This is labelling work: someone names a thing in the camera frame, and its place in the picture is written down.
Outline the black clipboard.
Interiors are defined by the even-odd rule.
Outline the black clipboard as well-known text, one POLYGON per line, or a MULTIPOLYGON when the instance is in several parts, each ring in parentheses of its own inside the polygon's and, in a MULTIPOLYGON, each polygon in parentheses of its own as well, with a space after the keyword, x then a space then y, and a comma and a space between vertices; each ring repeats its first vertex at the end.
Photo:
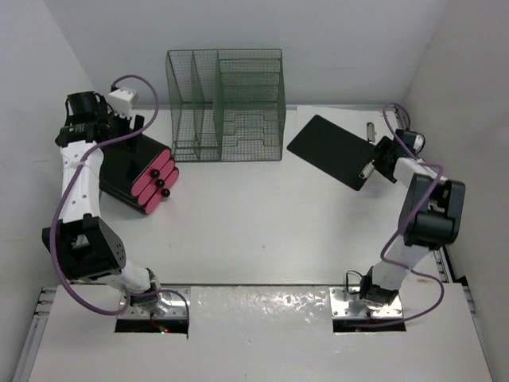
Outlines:
POLYGON ((288 144, 287 150, 349 188, 359 191, 361 173, 374 157, 375 146, 329 120, 314 115, 288 144))

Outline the white paper sheet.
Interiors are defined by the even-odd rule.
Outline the white paper sheet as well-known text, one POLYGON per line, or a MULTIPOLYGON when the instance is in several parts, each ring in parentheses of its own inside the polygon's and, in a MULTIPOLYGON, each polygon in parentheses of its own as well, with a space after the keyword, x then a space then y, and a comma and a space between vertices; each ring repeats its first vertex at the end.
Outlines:
POLYGON ((358 137, 367 139, 367 124, 373 123, 375 139, 379 140, 386 134, 385 124, 380 111, 349 110, 334 107, 298 106, 296 128, 300 130, 315 115, 349 131, 358 137))

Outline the black pink drawer unit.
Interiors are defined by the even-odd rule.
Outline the black pink drawer unit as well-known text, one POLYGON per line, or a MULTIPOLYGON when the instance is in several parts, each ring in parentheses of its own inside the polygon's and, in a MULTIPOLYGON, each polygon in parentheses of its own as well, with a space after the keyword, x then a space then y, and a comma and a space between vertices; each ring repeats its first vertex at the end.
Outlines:
POLYGON ((143 134, 102 148, 100 190, 149 215, 179 177, 171 149, 143 134))

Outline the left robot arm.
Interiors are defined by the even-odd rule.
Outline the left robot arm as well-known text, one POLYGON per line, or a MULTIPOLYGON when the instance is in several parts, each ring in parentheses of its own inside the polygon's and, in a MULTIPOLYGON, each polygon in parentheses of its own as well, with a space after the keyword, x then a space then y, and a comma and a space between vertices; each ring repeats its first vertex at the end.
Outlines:
POLYGON ((52 223, 41 232, 56 274, 82 307, 114 316, 81 298, 71 284, 100 282, 124 294, 130 306, 155 313, 161 292, 153 271, 133 264, 119 235, 103 220, 100 197, 106 193, 140 212, 135 188, 161 179, 171 157, 167 146, 145 136, 142 116, 130 116, 135 91, 112 88, 103 96, 78 92, 65 100, 64 126, 55 139, 63 162, 62 191, 52 223))

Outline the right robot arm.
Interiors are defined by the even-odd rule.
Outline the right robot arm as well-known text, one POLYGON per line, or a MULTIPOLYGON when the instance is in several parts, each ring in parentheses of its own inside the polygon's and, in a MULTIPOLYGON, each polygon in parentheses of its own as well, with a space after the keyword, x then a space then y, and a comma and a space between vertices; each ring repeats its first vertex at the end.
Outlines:
POLYGON ((359 298, 373 305, 391 304, 406 276, 429 252, 458 237, 466 184, 443 176, 443 169, 418 158, 425 143, 415 132, 395 131, 376 146, 372 165, 392 182, 406 187, 396 233, 384 244, 380 261, 359 285, 359 298))

